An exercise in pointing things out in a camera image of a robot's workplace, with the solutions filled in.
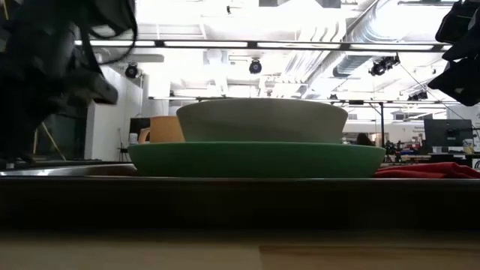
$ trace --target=security camera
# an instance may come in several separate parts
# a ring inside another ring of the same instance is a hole
[[[368,71],[371,76],[382,76],[386,71],[400,64],[398,54],[396,56],[386,56],[379,61],[373,62],[373,67]]]
[[[252,60],[250,67],[248,68],[251,74],[259,74],[262,72],[262,64],[259,59]]]
[[[136,79],[142,75],[142,71],[137,67],[137,63],[128,63],[125,70],[125,76],[130,79]]]

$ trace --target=white wall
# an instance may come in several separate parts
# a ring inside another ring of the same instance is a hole
[[[167,86],[163,82],[159,82],[153,74],[146,74],[143,76],[143,96],[142,96],[142,117],[152,116],[168,116],[168,100],[152,100],[149,97],[152,96],[152,91],[155,92],[157,87],[166,88]],[[170,95],[170,84],[168,84],[168,97]]]
[[[85,158],[118,161],[120,142],[128,146],[130,118],[142,111],[143,90],[111,67],[103,75],[118,90],[116,105],[92,103],[88,107]]]

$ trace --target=computer monitor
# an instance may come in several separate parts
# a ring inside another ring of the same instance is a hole
[[[425,139],[430,147],[463,146],[464,140],[473,139],[472,120],[425,119]]]

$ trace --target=orange mug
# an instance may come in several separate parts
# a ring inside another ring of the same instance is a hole
[[[145,143],[150,134],[150,143],[184,142],[182,128],[176,116],[155,116],[150,118],[150,127],[140,131],[138,143]]]

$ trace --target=wooden surface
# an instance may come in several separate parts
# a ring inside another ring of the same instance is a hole
[[[470,234],[371,231],[4,234],[0,263],[14,270],[471,270],[480,269],[480,241]]]

